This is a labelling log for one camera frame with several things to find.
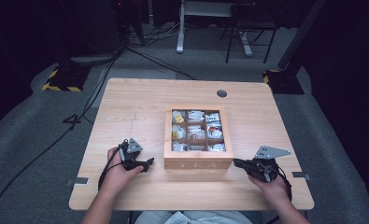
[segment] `person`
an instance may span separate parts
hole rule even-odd
[[[111,158],[116,148],[108,151],[108,159]],[[137,166],[133,170],[126,171],[121,163],[120,153],[117,153],[112,159],[109,167],[111,169],[106,173],[105,180],[99,189],[99,192],[93,199],[91,206],[82,219],[82,224],[88,223],[109,223],[114,202],[119,196],[121,190],[131,181],[133,177],[141,173],[142,166]],[[277,210],[282,223],[286,224],[307,224],[310,223],[291,203],[283,178],[270,183],[264,183],[252,176],[248,179],[258,186],[266,201],[268,201]],[[241,213],[236,211],[185,211],[170,213],[167,211],[148,211],[143,212],[135,222],[141,223],[263,223],[260,218],[260,212]]]

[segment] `wooden box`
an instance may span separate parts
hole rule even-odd
[[[165,169],[228,169],[234,153],[224,108],[168,106],[163,158]]]

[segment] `forearm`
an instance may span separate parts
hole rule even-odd
[[[99,191],[88,209],[82,224],[86,223],[109,223],[114,208],[114,197]]]
[[[283,224],[308,224],[310,223],[290,201],[276,205],[277,214]]]

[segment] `small object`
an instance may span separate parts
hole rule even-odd
[[[208,150],[209,151],[222,152],[222,151],[225,151],[225,146],[224,146],[224,144],[211,145],[211,146],[208,146]]]
[[[188,149],[189,151],[203,151],[205,149],[205,147],[203,146],[190,146],[190,148]]]
[[[303,172],[291,172],[292,177],[294,178],[304,178],[305,180],[311,180],[309,175],[304,174]]]
[[[190,139],[205,139],[205,130],[202,130],[201,125],[188,126],[188,136]]]
[[[207,125],[207,138],[222,139],[222,130],[220,123],[213,123]]]
[[[172,138],[182,139],[185,138],[185,136],[186,136],[185,128],[175,124],[172,125]]]
[[[206,115],[206,122],[219,122],[220,121],[220,114],[213,113],[210,115]]]
[[[185,143],[172,143],[172,151],[187,151],[187,144]]]
[[[76,179],[67,179],[65,185],[68,187],[74,187],[74,185],[87,185],[88,184],[88,177],[76,177]]]
[[[173,111],[172,116],[173,116],[174,121],[177,123],[182,123],[185,120],[183,118],[183,115],[179,111]]]
[[[202,122],[204,120],[204,112],[200,110],[192,110],[188,112],[188,122]]]
[[[129,140],[128,152],[133,153],[140,150],[143,150],[143,148],[133,138],[131,138]]]

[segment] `hand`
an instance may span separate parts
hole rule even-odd
[[[248,179],[261,189],[265,200],[272,204],[275,208],[278,208],[283,203],[291,203],[287,194],[286,184],[280,175],[278,175],[275,180],[269,183],[262,182],[251,175],[248,176]]]
[[[109,160],[116,150],[115,147],[110,149],[107,153],[107,159]],[[142,170],[143,166],[137,166],[133,170],[126,171],[125,168],[123,168],[122,164],[117,165],[121,163],[121,155],[119,152],[117,152],[109,164],[108,168],[112,167],[108,170],[106,173],[105,180],[103,181],[102,187],[100,188],[100,191],[103,191],[104,193],[110,194],[112,197],[116,198],[118,193],[129,183],[129,181],[135,177],[135,175],[138,175]]]

